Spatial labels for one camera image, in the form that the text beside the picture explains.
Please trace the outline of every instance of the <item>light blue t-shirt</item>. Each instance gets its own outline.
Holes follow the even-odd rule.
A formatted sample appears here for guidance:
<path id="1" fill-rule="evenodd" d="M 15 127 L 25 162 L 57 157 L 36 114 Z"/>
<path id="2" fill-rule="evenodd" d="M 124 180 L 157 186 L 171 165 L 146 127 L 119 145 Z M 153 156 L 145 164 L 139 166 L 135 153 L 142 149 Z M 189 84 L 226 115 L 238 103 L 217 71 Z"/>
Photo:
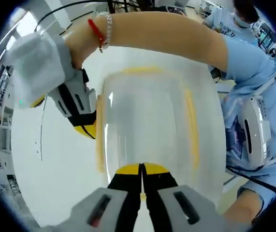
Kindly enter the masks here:
<path id="1" fill-rule="evenodd" d="M 237 38 L 258 46 L 258 40 L 250 28 L 241 28 L 234 23 L 233 13 L 225 8 L 214 9 L 206 19 L 205 23 L 213 30 Z"/>
<path id="2" fill-rule="evenodd" d="M 222 111 L 226 127 L 227 138 L 227 165 L 250 169 L 247 149 L 243 145 L 244 131 L 240 129 L 237 115 L 257 88 L 276 76 L 276 65 L 273 60 L 261 49 L 244 41 L 224 36 L 228 48 L 228 68 L 224 79 L 236 82 L 230 93 L 222 102 Z M 270 122 L 271 140 L 268 141 L 270 155 L 276 158 L 276 80 L 262 93 L 266 107 L 267 118 Z M 276 187 L 276 163 L 264 166 L 257 172 L 239 171 Z M 260 195 L 262 210 L 275 198 L 271 190 L 248 181 L 238 191 L 250 189 Z"/>

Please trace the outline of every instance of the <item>sleeve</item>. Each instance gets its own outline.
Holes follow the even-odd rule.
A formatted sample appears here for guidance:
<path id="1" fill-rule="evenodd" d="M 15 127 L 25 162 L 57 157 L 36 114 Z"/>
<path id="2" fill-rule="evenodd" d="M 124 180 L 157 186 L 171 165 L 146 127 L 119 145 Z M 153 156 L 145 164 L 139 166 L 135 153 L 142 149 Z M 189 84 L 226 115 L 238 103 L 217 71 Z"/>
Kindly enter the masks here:
<path id="1" fill-rule="evenodd" d="M 228 50 L 225 80 L 242 86 L 260 86 L 276 72 L 276 66 L 259 47 L 222 35 Z"/>
<path id="2" fill-rule="evenodd" d="M 270 167 L 268 173 L 269 174 L 259 175 L 254 178 L 276 187 L 276 164 L 274 164 L 273 167 Z M 261 212 L 265 210 L 268 205 L 276 198 L 276 194 L 273 191 L 252 181 L 247 181 L 243 186 L 241 186 L 241 188 L 238 190 L 237 197 L 239 197 L 245 189 L 252 190 L 260 196 L 262 206 L 257 216 L 259 216 Z"/>
<path id="3" fill-rule="evenodd" d="M 212 13 L 207 18 L 205 18 L 204 24 L 206 24 L 209 28 L 213 28 L 214 18 L 216 14 L 217 14 L 217 10 L 213 10 Z"/>

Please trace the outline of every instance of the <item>window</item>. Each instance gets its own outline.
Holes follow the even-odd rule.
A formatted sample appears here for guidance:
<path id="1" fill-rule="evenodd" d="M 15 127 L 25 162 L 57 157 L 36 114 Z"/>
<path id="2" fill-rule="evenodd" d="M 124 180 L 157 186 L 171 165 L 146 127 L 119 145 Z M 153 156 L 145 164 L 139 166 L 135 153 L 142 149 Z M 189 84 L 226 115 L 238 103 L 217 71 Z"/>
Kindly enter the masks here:
<path id="1" fill-rule="evenodd" d="M 34 32 L 36 25 L 37 20 L 35 17 L 30 12 L 27 12 L 21 19 L 19 25 L 16 27 L 16 31 L 20 34 L 20 36 L 29 35 Z"/>

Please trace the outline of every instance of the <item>person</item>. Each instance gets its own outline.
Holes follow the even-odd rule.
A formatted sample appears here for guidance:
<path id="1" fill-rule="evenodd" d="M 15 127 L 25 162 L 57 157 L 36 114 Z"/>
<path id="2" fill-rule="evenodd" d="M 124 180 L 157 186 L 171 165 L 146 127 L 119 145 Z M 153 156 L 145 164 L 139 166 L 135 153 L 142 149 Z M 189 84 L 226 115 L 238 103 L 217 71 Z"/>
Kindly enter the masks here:
<path id="1" fill-rule="evenodd" d="M 276 57 L 276 48 L 272 48 L 270 49 L 270 51 L 268 52 L 269 56 L 271 56 L 272 58 Z"/>
<path id="2" fill-rule="evenodd" d="M 233 4 L 233 13 L 226 8 L 215 8 L 203 24 L 221 34 L 258 46 L 250 25 L 257 22 L 259 16 L 251 0 L 233 0 Z"/>
<path id="3" fill-rule="evenodd" d="M 248 152 L 237 130 L 238 113 L 253 92 L 276 77 L 276 66 L 260 48 L 247 42 L 235 40 L 191 20 L 187 17 L 163 12 L 138 12 L 112 15 L 110 46 L 123 46 L 159 51 L 182 56 L 217 67 L 224 79 L 232 79 L 236 85 L 222 103 L 226 138 L 227 165 L 242 168 L 239 173 L 276 187 L 276 163 L 251 172 Z M 98 16 L 93 20 L 104 37 L 107 36 L 107 20 Z M 66 37 L 74 68 L 82 63 L 99 46 L 99 38 L 88 26 L 80 24 Z M 269 153 L 276 158 L 276 80 L 261 96 L 266 117 L 270 124 Z M 270 189 L 246 182 L 237 193 L 237 200 L 224 213 L 230 220 L 250 223 L 276 197 Z"/>

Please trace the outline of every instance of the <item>face mask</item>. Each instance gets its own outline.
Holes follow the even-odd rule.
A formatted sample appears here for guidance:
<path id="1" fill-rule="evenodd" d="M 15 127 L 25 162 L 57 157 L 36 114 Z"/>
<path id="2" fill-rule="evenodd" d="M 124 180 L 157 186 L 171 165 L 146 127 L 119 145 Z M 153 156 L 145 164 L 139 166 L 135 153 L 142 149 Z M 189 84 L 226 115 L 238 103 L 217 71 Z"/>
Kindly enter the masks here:
<path id="1" fill-rule="evenodd" d="M 234 20 L 235 22 L 243 28 L 249 28 L 250 23 L 244 22 L 240 17 L 234 12 Z"/>

